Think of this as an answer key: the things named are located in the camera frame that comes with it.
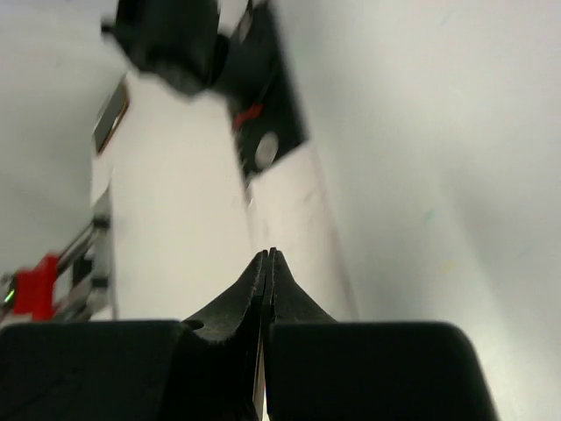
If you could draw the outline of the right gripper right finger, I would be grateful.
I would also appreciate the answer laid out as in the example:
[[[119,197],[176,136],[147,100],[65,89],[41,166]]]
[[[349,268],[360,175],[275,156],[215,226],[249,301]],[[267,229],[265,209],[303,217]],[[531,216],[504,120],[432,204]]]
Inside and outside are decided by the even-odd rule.
[[[444,322],[343,323],[269,252],[265,345],[272,420],[496,420],[468,337]]]

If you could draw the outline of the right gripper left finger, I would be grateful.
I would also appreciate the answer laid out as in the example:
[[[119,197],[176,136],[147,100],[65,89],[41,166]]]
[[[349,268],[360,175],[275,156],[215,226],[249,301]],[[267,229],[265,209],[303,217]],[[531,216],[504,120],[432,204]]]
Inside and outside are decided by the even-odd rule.
[[[259,420],[267,252],[185,320],[43,322],[1,332],[4,420]]]

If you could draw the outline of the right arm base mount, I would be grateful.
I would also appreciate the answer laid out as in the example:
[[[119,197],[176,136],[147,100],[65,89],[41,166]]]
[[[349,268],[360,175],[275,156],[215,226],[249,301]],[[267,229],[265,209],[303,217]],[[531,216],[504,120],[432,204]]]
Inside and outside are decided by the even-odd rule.
[[[272,3],[246,4],[217,87],[227,98],[246,184],[308,139]]]

